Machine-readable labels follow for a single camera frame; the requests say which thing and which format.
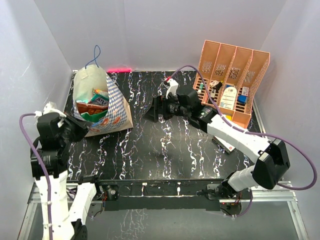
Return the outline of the red Doritos chip bag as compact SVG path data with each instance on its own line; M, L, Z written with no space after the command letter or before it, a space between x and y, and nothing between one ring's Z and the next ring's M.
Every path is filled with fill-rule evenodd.
M81 101L76 101L76 107L80 114L88 113L89 115L100 114L104 111L107 111L108 105L96 105L90 103L84 103Z

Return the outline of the green snack bag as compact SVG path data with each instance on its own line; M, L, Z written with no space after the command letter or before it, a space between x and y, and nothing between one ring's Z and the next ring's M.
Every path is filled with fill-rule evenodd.
M88 112L81 113L80 116L86 121L86 122L91 122L91 123L97 123L100 119L103 119L106 114L107 110L99 112L99 113L94 113L94 114L89 114Z

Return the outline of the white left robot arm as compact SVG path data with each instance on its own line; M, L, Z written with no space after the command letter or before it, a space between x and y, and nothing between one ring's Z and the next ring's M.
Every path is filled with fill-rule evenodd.
M68 205L67 178L69 148L84 138L89 128L84 122L57 111L43 113L36 124L39 137L30 155L31 172L38 187L44 240L86 240L86 219L92 200L103 195L97 177L81 177L71 206Z

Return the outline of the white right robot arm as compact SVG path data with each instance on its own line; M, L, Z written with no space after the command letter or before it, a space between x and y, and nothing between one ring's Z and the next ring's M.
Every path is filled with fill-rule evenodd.
M195 90L177 96L154 97L144 118L156 123L159 116L164 120L184 117L193 127L226 141L253 162L253 166L230 173L219 185L208 186L199 195L233 199L242 190L255 186L272 190L290 168L287 148L282 140L268 140L224 120L215 108L201 104Z

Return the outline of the blue checkered paper bag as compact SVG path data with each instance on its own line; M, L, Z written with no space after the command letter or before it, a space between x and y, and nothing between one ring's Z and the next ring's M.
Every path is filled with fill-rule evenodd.
M133 128L131 108L115 82L98 64L101 54L94 46L93 59L73 79L73 116L90 125L87 137Z

